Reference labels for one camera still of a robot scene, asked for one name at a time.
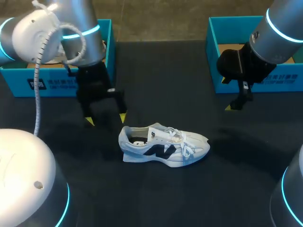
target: black tabletop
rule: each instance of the black tabletop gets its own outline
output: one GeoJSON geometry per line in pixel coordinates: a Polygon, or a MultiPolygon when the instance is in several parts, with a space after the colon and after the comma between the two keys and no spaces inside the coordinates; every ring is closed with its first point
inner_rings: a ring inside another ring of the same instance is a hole
{"type": "MultiPolygon", "coordinates": [[[[71,187],[80,226],[270,227],[269,199],[303,143],[303,93],[255,94],[241,112],[216,95],[204,41],[118,43],[117,88],[125,124],[200,133],[211,149],[183,168],[122,162],[113,100],[94,104],[98,126],[83,127],[74,98],[43,98],[39,137],[71,187]]],[[[0,127],[33,132],[35,101],[14,98],[0,78],[0,127]]]]}

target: blue box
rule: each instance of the blue box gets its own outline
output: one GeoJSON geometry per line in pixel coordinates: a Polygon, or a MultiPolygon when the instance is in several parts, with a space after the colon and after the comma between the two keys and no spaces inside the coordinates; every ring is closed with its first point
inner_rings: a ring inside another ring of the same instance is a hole
{"type": "MultiPolygon", "coordinates": [[[[206,36],[206,55],[216,93],[238,93],[238,82],[222,84],[223,77],[217,70],[220,56],[219,44],[244,44],[261,21],[255,17],[210,17],[206,36]]],[[[299,50],[293,57],[297,63],[280,64],[260,84],[254,84],[253,92],[303,91],[303,64],[299,50]]]]}
{"type": "MultiPolygon", "coordinates": [[[[107,42],[106,62],[108,74],[113,83],[115,73],[115,38],[110,19],[98,20],[102,38],[107,42]]],[[[11,63],[0,69],[5,81],[15,97],[35,97],[31,81],[34,69],[27,69],[27,63],[11,63]]],[[[77,83],[75,78],[68,77],[65,68],[40,69],[39,76],[42,97],[75,97],[77,83]]]]}

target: white sneaker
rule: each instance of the white sneaker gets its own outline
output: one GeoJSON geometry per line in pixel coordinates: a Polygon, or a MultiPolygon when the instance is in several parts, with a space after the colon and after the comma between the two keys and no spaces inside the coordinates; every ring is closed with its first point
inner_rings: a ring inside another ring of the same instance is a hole
{"type": "Polygon", "coordinates": [[[160,161],[170,167],[192,164],[210,149],[202,135],[155,123],[145,128],[123,127],[119,145],[125,162],[160,161]]]}

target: blue led ring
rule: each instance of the blue led ring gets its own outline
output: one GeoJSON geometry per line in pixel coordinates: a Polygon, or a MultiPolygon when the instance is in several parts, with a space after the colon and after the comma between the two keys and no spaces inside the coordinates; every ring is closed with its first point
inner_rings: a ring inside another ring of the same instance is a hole
{"type": "Polygon", "coordinates": [[[284,39],[286,39],[286,40],[288,40],[288,41],[294,42],[294,43],[303,43],[303,40],[293,39],[293,38],[291,38],[291,37],[286,36],[286,35],[283,34],[282,32],[280,32],[280,31],[274,26],[274,24],[271,22],[271,20],[269,19],[268,11],[269,11],[269,9],[268,9],[267,12],[266,12],[266,19],[267,19],[269,25],[271,26],[271,28],[272,28],[279,36],[281,36],[282,38],[284,38],[284,39]]]}
{"type": "MultiPolygon", "coordinates": [[[[100,29],[100,25],[97,25],[95,26],[94,28],[88,30],[88,31],[85,31],[85,32],[82,32],[82,35],[86,36],[86,35],[89,35],[89,34],[92,34],[96,31],[98,31],[100,29]]],[[[78,34],[74,34],[74,35],[64,35],[63,36],[63,39],[74,39],[74,38],[78,38],[80,37],[80,35],[78,34]]]]}
{"type": "Polygon", "coordinates": [[[59,225],[61,224],[61,222],[63,221],[65,215],[66,215],[66,212],[67,212],[67,209],[68,209],[68,206],[69,206],[69,203],[70,203],[70,188],[68,186],[68,183],[67,184],[67,202],[66,202],[66,206],[65,206],[65,210],[62,214],[62,217],[60,218],[60,220],[58,221],[57,225],[55,227],[59,227],[59,225]]]}
{"type": "MultiPolygon", "coordinates": [[[[4,22],[2,23],[2,25],[0,26],[0,37],[1,37],[1,31],[2,31],[3,27],[4,27],[5,24],[6,24],[7,22],[9,22],[11,19],[13,19],[13,17],[7,19],[6,21],[4,21],[4,22]]],[[[11,59],[11,60],[13,60],[13,61],[15,60],[15,59],[9,57],[9,56],[5,53],[5,51],[4,51],[4,49],[3,49],[2,45],[1,45],[1,40],[0,40],[0,50],[1,50],[2,53],[3,53],[5,56],[7,56],[9,59],[11,59]]]]}
{"type": "Polygon", "coordinates": [[[282,186],[281,186],[281,188],[282,188],[282,195],[283,195],[283,199],[284,199],[284,202],[285,202],[285,204],[286,204],[286,206],[287,206],[287,208],[288,208],[288,210],[289,210],[289,212],[292,214],[292,216],[294,217],[294,219],[301,225],[301,226],[303,226],[303,223],[299,220],[299,218],[297,218],[297,216],[293,213],[293,211],[292,211],[292,209],[290,209],[290,207],[289,207],[289,205],[288,205],[288,202],[286,201],[286,198],[285,198],[285,195],[284,195],[284,189],[283,189],[283,185],[284,185],[284,176],[285,176],[285,173],[286,173],[286,170],[285,170],[285,172],[284,172],[284,174],[283,174],[283,177],[282,177],[282,186]]]}

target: gray floor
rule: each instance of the gray floor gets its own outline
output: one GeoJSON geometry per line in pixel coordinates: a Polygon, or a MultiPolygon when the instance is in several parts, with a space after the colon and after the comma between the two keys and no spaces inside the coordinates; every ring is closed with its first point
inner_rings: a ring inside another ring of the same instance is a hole
{"type": "MultiPolygon", "coordinates": [[[[0,0],[0,17],[32,9],[31,0],[0,0]]],[[[263,15],[273,0],[93,0],[118,41],[205,39],[209,17],[263,15]]]]}

